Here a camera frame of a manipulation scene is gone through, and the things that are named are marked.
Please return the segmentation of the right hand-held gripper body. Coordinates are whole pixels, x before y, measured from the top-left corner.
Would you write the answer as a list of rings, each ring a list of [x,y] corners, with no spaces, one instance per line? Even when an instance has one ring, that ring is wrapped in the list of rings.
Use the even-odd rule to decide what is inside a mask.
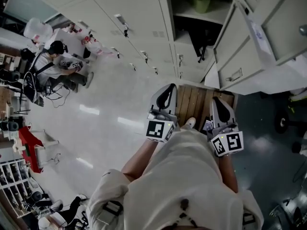
[[[237,123],[207,130],[207,138],[217,157],[223,157],[244,149],[243,132]]]

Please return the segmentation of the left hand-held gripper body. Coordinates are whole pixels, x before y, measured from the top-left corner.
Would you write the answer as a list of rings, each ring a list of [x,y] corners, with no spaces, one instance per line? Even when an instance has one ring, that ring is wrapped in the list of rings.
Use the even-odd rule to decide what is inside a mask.
[[[176,130],[177,116],[164,111],[150,110],[147,116],[145,136],[148,140],[166,143]]]

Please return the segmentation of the grey metal locker cabinet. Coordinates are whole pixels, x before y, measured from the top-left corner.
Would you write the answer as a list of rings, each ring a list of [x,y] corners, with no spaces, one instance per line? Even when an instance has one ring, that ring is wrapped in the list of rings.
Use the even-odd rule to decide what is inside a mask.
[[[198,57],[187,31],[191,19],[226,22],[233,1],[211,0],[206,13],[198,13],[192,0],[40,0],[89,29],[118,58],[132,67],[146,66],[157,75],[175,76],[222,90],[214,45]]]

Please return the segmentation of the green plastic cup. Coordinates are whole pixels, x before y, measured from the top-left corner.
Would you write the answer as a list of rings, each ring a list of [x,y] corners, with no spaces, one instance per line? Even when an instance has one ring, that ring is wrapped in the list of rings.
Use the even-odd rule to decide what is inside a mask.
[[[206,13],[211,0],[192,0],[193,8],[198,13]]]

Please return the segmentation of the person's right forearm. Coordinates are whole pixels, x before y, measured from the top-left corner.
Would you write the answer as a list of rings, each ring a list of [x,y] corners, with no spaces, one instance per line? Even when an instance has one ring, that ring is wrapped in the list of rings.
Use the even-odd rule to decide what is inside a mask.
[[[223,183],[233,192],[238,193],[237,178],[233,168],[231,156],[225,155],[219,157],[218,164]]]

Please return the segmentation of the person's left forearm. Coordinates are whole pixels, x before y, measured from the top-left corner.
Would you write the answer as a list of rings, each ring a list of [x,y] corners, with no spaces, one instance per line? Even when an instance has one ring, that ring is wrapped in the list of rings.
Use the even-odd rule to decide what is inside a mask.
[[[124,165],[121,172],[130,182],[140,178],[149,164],[158,142],[146,140],[136,153]]]

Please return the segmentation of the wooden slat pallet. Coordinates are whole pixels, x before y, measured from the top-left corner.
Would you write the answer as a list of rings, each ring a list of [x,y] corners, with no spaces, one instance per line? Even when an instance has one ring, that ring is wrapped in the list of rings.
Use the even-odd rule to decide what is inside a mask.
[[[183,126],[185,122],[194,117],[194,128],[201,131],[204,122],[210,116],[210,101],[213,97],[219,97],[230,106],[234,106],[235,96],[229,92],[213,91],[190,85],[180,85],[177,90],[177,107],[175,114],[178,123]]]

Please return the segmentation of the person's white shoe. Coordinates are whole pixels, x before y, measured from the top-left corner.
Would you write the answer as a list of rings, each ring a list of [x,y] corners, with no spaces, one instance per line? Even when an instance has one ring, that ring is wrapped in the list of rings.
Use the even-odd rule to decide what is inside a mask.
[[[196,124],[196,119],[194,117],[190,117],[186,123],[181,127],[181,129],[189,130],[193,129]]]

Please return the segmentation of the person's white shirt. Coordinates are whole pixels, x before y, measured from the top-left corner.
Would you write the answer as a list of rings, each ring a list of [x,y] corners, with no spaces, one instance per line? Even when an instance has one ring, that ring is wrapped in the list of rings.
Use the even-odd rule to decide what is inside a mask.
[[[250,190],[228,188],[205,135],[181,129],[133,182],[106,172],[86,210],[90,230],[261,230]]]

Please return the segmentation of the black wheel stand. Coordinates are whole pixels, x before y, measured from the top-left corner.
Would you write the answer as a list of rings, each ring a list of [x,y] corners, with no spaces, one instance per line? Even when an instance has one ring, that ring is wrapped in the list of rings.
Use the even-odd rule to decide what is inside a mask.
[[[278,111],[274,118],[275,131],[279,134],[283,134],[287,131],[288,127],[297,127],[300,133],[305,134],[307,131],[307,122],[292,121],[289,119],[288,113],[286,111]]]

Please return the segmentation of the yellow black machine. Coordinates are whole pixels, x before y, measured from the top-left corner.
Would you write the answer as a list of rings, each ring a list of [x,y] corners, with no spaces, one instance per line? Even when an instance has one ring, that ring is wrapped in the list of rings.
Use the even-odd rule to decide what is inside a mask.
[[[293,114],[295,113],[294,104],[299,103],[303,100],[307,100],[307,87],[290,91],[290,96],[288,99],[288,108]]]

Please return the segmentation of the large white box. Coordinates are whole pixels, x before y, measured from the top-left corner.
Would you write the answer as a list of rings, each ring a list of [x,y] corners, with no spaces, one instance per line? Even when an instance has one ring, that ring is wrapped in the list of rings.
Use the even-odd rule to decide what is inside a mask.
[[[61,41],[65,46],[64,53],[62,54],[63,57],[73,60],[81,60],[87,63],[90,61],[88,58],[83,57],[85,46],[74,35],[71,35],[60,28],[55,29],[53,35],[46,41],[44,49],[49,49],[54,41]]]

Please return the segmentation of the white metal rack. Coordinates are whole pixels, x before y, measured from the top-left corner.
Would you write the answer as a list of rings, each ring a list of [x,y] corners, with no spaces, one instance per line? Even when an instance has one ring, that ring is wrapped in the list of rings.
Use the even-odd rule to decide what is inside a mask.
[[[55,149],[59,145],[59,141],[48,135],[44,129],[35,130],[32,134],[42,143],[42,145],[35,145],[35,155],[38,167],[43,169],[44,166],[51,163],[57,165],[61,154],[56,152]]]

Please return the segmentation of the clear plastic water jug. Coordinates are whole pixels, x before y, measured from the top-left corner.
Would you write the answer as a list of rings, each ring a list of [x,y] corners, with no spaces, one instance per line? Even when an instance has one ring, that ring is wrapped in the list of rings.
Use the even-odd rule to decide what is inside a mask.
[[[52,35],[51,25],[41,22],[38,18],[31,18],[24,28],[25,37],[40,43],[45,43]]]

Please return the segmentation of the white shelf unit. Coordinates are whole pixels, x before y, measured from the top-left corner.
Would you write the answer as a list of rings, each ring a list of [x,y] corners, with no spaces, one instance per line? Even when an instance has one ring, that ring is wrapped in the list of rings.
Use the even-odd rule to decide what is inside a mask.
[[[0,191],[4,193],[18,218],[32,211],[26,202],[34,192],[29,179],[25,159],[0,163]]]

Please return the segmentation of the locker door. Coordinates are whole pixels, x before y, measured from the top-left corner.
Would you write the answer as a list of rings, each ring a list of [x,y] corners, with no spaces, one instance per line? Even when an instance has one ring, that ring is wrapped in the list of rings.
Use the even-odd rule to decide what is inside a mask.
[[[231,4],[213,49],[222,90],[275,65],[275,57],[264,30],[237,1]]]

